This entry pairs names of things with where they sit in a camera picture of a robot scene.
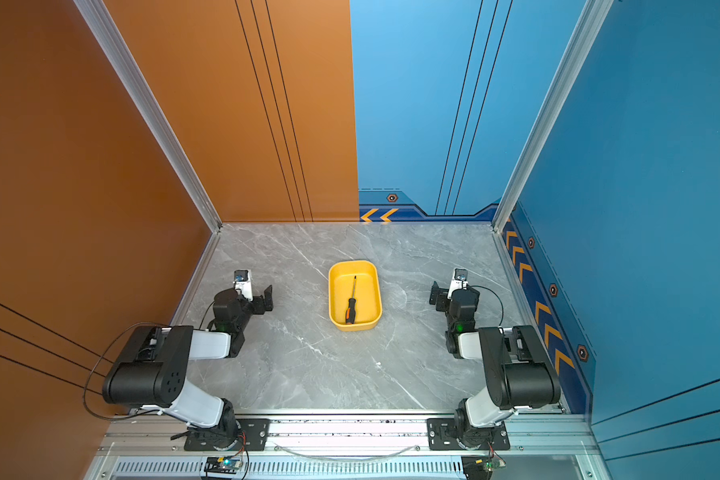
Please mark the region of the black orange screwdriver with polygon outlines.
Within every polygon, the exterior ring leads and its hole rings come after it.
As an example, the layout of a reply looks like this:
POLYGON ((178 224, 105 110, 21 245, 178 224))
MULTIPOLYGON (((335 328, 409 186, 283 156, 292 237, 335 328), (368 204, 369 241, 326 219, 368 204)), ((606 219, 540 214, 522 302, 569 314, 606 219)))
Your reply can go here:
POLYGON ((357 302, 357 300, 356 300, 356 298, 355 298, 356 285, 357 285, 357 276, 354 276, 354 277, 353 277, 353 282, 352 282, 351 294, 350 294, 350 297, 349 297, 349 299, 348 299, 347 309, 346 309, 346 311, 345 311, 345 323, 346 323, 347 325, 352 325, 352 324, 354 324, 355 321, 356 321, 356 315, 357 315, 357 312, 356 312, 356 302, 357 302))

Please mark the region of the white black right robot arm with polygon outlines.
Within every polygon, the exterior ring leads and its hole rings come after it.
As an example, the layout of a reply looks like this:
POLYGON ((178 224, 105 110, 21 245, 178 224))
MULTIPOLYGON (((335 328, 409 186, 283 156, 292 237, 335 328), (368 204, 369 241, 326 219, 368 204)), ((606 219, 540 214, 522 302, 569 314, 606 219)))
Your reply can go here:
POLYGON ((520 411, 560 401, 562 388, 534 327, 476 326, 480 286, 457 269, 447 288, 432 285, 429 303, 445 314, 448 352, 482 363, 485 387, 463 399, 452 420, 429 422, 432 450, 507 450, 505 423, 520 411))

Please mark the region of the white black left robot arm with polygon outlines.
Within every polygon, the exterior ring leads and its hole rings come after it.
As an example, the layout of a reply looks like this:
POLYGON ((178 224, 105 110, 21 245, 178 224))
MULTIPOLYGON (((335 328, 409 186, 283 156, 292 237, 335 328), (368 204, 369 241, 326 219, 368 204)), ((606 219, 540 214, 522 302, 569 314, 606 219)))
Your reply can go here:
POLYGON ((252 298, 231 288, 214 297, 214 318, 207 330, 137 326, 105 377, 104 400, 183 422, 186 431, 172 438, 183 438, 187 451, 262 451, 270 421, 238 419, 230 400, 193 384, 187 369, 194 360, 237 357, 251 317, 273 307, 271 286, 252 298))

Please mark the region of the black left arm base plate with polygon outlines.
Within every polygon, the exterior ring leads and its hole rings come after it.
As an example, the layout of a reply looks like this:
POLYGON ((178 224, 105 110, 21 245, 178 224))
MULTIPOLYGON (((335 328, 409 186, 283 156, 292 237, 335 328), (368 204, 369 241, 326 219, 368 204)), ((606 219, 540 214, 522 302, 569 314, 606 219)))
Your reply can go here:
POLYGON ((237 418, 234 428, 222 433, 218 428, 191 428, 185 437, 184 450, 190 452, 260 452, 265 449, 270 420, 267 418, 237 418))

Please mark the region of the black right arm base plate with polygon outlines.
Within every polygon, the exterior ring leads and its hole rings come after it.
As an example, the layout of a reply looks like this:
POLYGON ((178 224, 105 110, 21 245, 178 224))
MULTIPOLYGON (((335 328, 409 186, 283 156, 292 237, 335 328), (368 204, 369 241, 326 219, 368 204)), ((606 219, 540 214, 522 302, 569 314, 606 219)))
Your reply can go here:
POLYGON ((505 424, 476 428, 466 423, 461 428, 454 418, 429 418, 426 425, 429 448, 433 451, 508 451, 511 448, 505 424))

